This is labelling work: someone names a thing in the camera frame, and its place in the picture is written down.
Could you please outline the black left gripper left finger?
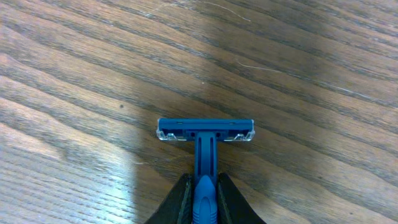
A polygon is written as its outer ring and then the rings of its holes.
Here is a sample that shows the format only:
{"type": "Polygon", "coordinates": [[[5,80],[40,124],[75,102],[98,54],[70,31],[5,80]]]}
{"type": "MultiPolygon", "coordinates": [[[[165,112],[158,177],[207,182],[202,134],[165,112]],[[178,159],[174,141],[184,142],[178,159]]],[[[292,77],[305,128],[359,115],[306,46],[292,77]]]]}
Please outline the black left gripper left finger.
{"type": "Polygon", "coordinates": [[[193,177],[183,174],[145,224],[192,224],[193,177]]]}

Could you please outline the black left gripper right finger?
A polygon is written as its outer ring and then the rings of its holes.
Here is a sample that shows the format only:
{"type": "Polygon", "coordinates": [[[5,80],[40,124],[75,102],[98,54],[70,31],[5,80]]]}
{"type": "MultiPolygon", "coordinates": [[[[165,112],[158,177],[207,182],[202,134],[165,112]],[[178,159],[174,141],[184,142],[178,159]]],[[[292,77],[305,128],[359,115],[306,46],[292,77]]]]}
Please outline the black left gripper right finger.
{"type": "Polygon", "coordinates": [[[266,224],[266,222],[252,209],[226,173],[218,174],[216,191],[218,223],[266,224]]]}

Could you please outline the blue disposable razor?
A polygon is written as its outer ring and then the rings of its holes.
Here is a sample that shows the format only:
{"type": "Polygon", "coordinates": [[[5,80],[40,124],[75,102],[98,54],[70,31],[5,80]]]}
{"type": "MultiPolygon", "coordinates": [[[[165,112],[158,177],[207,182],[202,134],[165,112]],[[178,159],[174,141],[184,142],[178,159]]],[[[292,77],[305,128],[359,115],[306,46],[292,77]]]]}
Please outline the blue disposable razor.
{"type": "Polygon", "coordinates": [[[162,141],[195,143],[192,222],[217,223],[217,143],[250,141],[255,135],[254,120],[160,118],[156,133],[162,141]]]}

